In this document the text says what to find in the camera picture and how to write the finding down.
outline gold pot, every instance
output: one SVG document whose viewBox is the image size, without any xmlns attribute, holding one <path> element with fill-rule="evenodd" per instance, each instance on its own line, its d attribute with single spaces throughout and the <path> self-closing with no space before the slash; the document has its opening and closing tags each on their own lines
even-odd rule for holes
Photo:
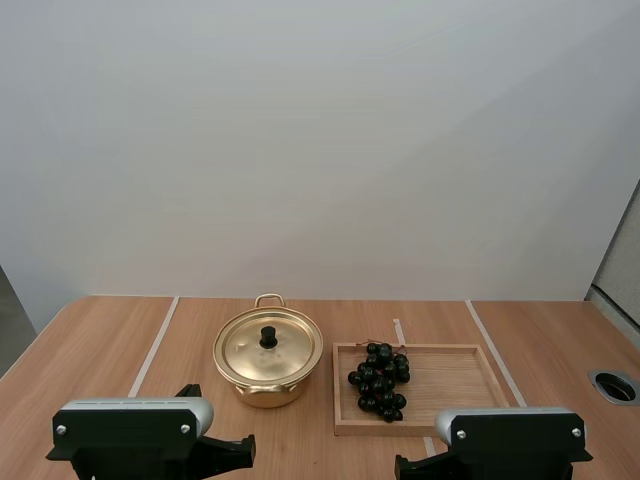
<svg viewBox="0 0 640 480">
<path fill-rule="evenodd" d="M 277 298 L 279 307 L 261 307 Z M 218 333 L 213 359 L 247 405 L 273 408 L 304 392 L 322 356 L 322 334 L 306 315 L 286 308 L 280 295 L 256 298 L 255 308 L 231 319 Z"/>
</svg>

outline grape bunch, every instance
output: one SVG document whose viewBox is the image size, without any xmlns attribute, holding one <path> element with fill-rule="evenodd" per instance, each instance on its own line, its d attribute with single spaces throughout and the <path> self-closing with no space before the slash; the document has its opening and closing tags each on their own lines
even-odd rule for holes
<svg viewBox="0 0 640 480">
<path fill-rule="evenodd" d="M 385 422 L 402 420 L 402 409 L 407 399 L 393 391 L 396 383 L 411 379 L 409 359 L 401 353 L 394 354 L 388 343 L 367 345 L 367 359 L 358 365 L 357 372 L 349 373 L 349 383 L 358 388 L 358 406 L 365 412 L 375 412 Z"/>
</svg>

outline white wall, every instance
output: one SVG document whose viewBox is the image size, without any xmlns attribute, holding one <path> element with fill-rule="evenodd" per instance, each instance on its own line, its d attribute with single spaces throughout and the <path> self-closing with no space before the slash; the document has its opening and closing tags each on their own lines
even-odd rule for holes
<svg viewBox="0 0 640 480">
<path fill-rule="evenodd" d="M 38 329 L 88 293 L 581 299 L 640 176 L 639 6 L 3 2 L 0 263 Z"/>
</svg>

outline wooden table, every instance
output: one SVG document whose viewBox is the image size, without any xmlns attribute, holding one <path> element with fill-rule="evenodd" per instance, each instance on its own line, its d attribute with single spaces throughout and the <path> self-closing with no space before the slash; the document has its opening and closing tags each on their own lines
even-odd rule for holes
<svg viewBox="0 0 640 480">
<path fill-rule="evenodd" d="M 294 403 L 258 410 L 239 403 L 218 374 L 212 346 L 222 325 L 253 300 L 87 297 L 65 307 L 0 380 L 0 476 L 73 479 L 68 463 L 49 462 L 51 418 L 69 400 L 127 396 L 154 340 L 161 338 L 138 395 L 174 395 L 199 383 L 215 408 L 208 436 L 255 434 L 250 470 L 220 478 L 392 479 L 394 458 L 427 456 L 422 438 L 333 435 L 331 345 L 367 339 L 395 342 L 399 319 L 406 343 L 477 343 L 512 406 L 505 376 L 465 302 L 307 301 L 325 351 L 310 389 Z M 640 354 L 600 313 L 583 302 L 473 302 L 522 399 L 529 406 L 566 406 L 585 420 L 595 459 L 574 478 L 635 480 L 640 472 L 640 407 L 608 403 L 591 386 L 591 369 L 624 370 L 640 378 Z M 163 323 L 168 328 L 158 335 Z M 436 441 L 437 453 L 445 451 Z"/>
</svg>

